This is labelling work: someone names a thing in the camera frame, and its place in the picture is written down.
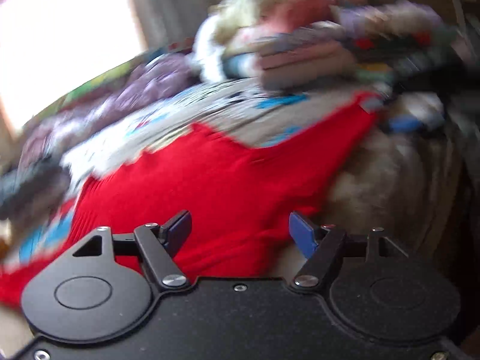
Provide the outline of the red knit sweater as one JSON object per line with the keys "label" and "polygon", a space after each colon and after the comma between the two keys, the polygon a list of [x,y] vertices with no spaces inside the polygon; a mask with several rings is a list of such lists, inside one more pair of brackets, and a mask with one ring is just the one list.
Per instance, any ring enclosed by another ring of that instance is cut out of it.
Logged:
{"label": "red knit sweater", "polygon": [[175,257],[199,276],[259,277],[290,243],[293,211],[320,212],[335,176],[377,122],[360,92],[328,117],[270,146],[253,148],[196,123],[170,145],[102,179],[86,180],[64,246],[108,226],[131,233],[189,211],[192,230]]}

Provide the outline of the colourful folded clothes stack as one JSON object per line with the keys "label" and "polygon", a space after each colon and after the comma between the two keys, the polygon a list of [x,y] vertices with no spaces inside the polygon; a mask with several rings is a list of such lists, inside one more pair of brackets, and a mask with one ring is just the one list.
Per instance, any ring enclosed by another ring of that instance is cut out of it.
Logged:
{"label": "colourful folded clothes stack", "polygon": [[335,7],[343,46],[355,57],[357,80],[397,93],[461,89],[478,67],[466,34],[426,5],[399,0],[379,7]]}

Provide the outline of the folded pink cream clothes stack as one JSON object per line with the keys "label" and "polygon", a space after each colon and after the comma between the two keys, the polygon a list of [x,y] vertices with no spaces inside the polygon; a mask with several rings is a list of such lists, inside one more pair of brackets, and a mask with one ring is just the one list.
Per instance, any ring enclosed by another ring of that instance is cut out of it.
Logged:
{"label": "folded pink cream clothes stack", "polygon": [[339,41],[328,40],[271,55],[258,53],[256,65],[265,89],[283,90],[349,73],[356,67],[356,58]]}

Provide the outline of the folded grey blue clothes pile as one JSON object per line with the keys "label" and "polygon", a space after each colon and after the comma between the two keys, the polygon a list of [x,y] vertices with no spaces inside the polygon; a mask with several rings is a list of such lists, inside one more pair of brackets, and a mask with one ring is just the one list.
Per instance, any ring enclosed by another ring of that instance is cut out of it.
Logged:
{"label": "folded grey blue clothes pile", "polygon": [[24,170],[16,169],[1,176],[1,220],[19,214],[35,197],[49,187],[65,184],[68,188],[71,173],[57,158],[41,158]]}

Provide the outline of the Mickey Mouse plush blanket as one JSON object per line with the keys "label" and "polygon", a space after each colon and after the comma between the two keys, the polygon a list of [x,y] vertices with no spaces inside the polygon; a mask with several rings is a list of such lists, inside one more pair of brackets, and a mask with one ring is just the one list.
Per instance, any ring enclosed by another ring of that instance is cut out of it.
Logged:
{"label": "Mickey Mouse plush blanket", "polygon": [[351,233],[384,228],[430,257],[452,208],[461,160],[432,94],[388,106],[334,80],[291,95],[253,80],[192,86],[66,152],[1,240],[1,300],[95,228],[131,233],[181,211],[186,275],[267,275],[290,245],[289,216]]}

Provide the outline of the stacked quilts pile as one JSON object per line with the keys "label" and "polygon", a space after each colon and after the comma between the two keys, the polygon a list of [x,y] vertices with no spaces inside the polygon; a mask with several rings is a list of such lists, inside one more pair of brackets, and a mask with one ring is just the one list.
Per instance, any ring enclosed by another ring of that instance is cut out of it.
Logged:
{"label": "stacked quilts pile", "polygon": [[368,0],[223,0],[210,8],[193,43],[193,65],[200,79],[226,79],[223,60],[259,38],[331,20],[331,7],[363,6]]}

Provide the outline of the purple quilt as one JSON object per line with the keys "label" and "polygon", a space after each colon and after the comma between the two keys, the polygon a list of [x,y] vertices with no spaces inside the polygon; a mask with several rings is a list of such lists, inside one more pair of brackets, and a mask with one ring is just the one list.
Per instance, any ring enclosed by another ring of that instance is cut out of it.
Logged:
{"label": "purple quilt", "polygon": [[23,171],[47,155],[62,155],[125,116],[179,94],[194,77],[182,53],[163,54],[148,62],[138,57],[113,68],[28,122],[18,168]]}

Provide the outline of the grey curtain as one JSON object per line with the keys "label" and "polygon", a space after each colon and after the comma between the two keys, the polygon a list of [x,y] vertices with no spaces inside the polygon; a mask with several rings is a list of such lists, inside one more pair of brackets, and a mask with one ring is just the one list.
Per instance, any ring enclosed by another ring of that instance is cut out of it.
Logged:
{"label": "grey curtain", "polygon": [[208,0],[133,0],[149,48],[192,38],[208,16]]}

